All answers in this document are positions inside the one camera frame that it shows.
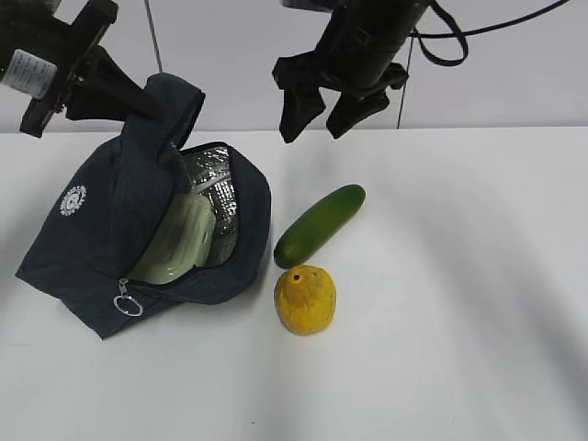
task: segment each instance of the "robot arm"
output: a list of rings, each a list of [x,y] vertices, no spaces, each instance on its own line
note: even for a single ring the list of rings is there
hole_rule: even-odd
[[[283,0],[284,6],[333,10],[314,51],[277,61],[273,75],[284,90],[280,132],[294,141],[325,110],[319,87],[341,92],[327,129],[341,137],[358,122],[384,110],[386,88],[408,79],[393,63],[432,0]]]
[[[154,119],[159,105],[98,45],[117,19],[112,0],[88,0],[68,25],[52,16],[61,0],[0,0],[0,84],[32,96],[20,131],[40,138],[51,117]]]

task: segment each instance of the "silver metal ring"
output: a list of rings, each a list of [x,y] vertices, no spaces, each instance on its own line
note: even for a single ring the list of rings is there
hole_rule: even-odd
[[[131,312],[129,310],[125,310],[124,308],[122,308],[119,303],[121,300],[128,300],[130,301],[132,304],[134,304],[138,311],[137,312]],[[129,317],[141,317],[143,315],[143,307],[142,305],[137,301],[137,299],[135,299],[132,296],[117,296],[114,298],[114,306],[117,307],[117,310],[119,310],[120,312],[122,312],[125,315],[128,315]]]

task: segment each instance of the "white wall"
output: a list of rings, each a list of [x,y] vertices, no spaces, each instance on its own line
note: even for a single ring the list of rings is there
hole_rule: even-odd
[[[85,0],[63,0],[58,17],[71,20]],[[279,56],[309,51],[328,16],[286,9],[278,0],[151,0],[164,68],[207,93],[201,130],[274,130],[282,93],[271,71]],[[465,28],[493,24],[536,10],[549,0],[442,0]],[[139,84],[156,72],[142,0],[119,0],[119,21],[103,45]],[[584,20],[588,2],[575,0],[534,22],[469,39],[471,55],[458,68],[428,62],[415,46],[403,127],[585,125],[588,86],[583,79]],[[421,31],[445,31],[427,13]],[[434,42],[457,54],[454,41]],[[407,48],[397,61],[406,63]],[[334,94],[325,93],[332,104]],[[390,108],[362,124],[396,126],[400,93]],[[17,131],[28,98],[0,89],[0,131]],[[324,127],[326,114],[312,126]],[[113,130],[116,123],[70,122],[57,117],[48,130]]]

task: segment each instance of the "zipper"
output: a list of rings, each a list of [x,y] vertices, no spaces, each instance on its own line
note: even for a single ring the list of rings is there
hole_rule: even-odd
[[[171,144],[171,147],[178,148],[177,145],[173,141],[169,141],[169,143]],[[186,143],[186,140],[183,140],[180,142],[180,145],[183,146],[185,143]],[[212,150],[214,148],[220,148],[220,147],[227,149],[227,152],[229,153],[229,173],[216,178],[216,179],[218,179],[218,182],[221,182],[225,179],[233,179],[234,178],[234,170],[233,170],[234,158],[233,158],[233,154],[231,152],[231,149],[232,149],[231,145],[227,144],[226,142],[222,142],[222,141],[214,141],[214,142],[208,142],[206,144],[199,145],[197,147],[192,147],[192,148],[186,149],[186,150],[179,150],[181,148],[181,147],[179,147],[178,151],[180,152],[180,154],[182,156],[189,156],[190,154],[205,152],[207,150]],[[238,195],[238,191],[237,191],[236,187],[234,188],[234,192],[235,192],[235,200],[238,200],[239,195]],[[237,222],[238,222],[239,228],[241,228],[240,214],[237,214]],[[135,267],[135,265],[137,265],[137,263],[141,260],[142,255],[144,254],[145,250],[143,250],[143,252],[139,254],[139,256],[137,257],[135,263],[133,264],[133,266],[131,268]],[[128,315],[130,317],[141,317],[143,314],[143,307],[134,297],[132,297],[128,293],[127,285],[131,284],[135,287],[146,287],[146,288],[172,288],[175,285],[183,283],[184,279],[186,279],[188,277],[192,277],[196,273],[204,272],[204,271],[212,271],[212,270],[216,270],[216,269],[219,269],[219,268],[226,266],[227,262],[229,262],[232,259],[232,257],[236,253],[236,251],[237,251],[237,245],[235,245],[234,249],[232,250],[231,256],[227,259],[226,262],[224,262],[220,265],[215,265],[215,266],[194,267],[194,268],[188,270],[183,276],[181,276],[181,277],[177,278],[176,280],[173,280],[169,283],[166,283],[164,285],[153,285],[151,283],[143,282],[141,280],[128,280],[125,277],[121,278],[119,280],[120,295],[118,295],[114,299],[114,304],[117,307],[117,309],[125,315]],[[119,303],[122,300],[128,300],[128,301],[132,302],[135,305],[135,307],[139,310],[137,315],[131,315],[127,310],[124,310],[123,308],[121,308],[119,306]]]
[[[129,280],[127,278],[122,278],[119,280],[119,295],[113,299],[114,306],[116,306],[117,310],[125,315],[128,315],[129,317],[141,317],[143,315],[144,308],[137,299],[129,294],[129,290],[127,289],[128,284]],[[125,308],[122,305],[123,302],[132,303],[134,308]]]

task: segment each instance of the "white background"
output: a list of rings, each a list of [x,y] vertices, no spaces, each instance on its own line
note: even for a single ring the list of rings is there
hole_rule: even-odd
[[[85,0],[63,0],[57,16],[71,21]],[[138,84],[156,72],[143,0],[119,0],[119,20],[103,45]],[[201,87],[208,99],[201,130],[274,130],[282,93],[271,71],[277,57],[311,50],[328,15],[286,9],[278,0],[151,0],[164,68]],[[550,0],[442,0],[458,23],[476,28],[519,17]],[[434,66],[415,48],[403,127],[583,126],[588,120],[585,19],[588,2],[563,8],[522,26],[469,39],[471,55],[458,68]],[[428,12],[421,31],[446,31]],[[455,41],[433,43],[458,55]],[[406,63],[406,48],[397,61]],[[395,128],[400,93],[389,110],[366,121]],[[333,103],[333,94],[326,93]],[[0,131],[15,132],[28,99],[0,89]],[[324,117],[313,127],[323,127]],[[69,122],[48,130],[115,130],[110,122]]]
[[[310,261],[337,285],[334,322],[289,334],[267,260],[232,301],[101,342],[13,274],[109,136],[0,135],[0,439],[588,438],[588,129],[311,131],[296,148],[195,134],[266,174],[272,243],[331,190],[365,187]]]

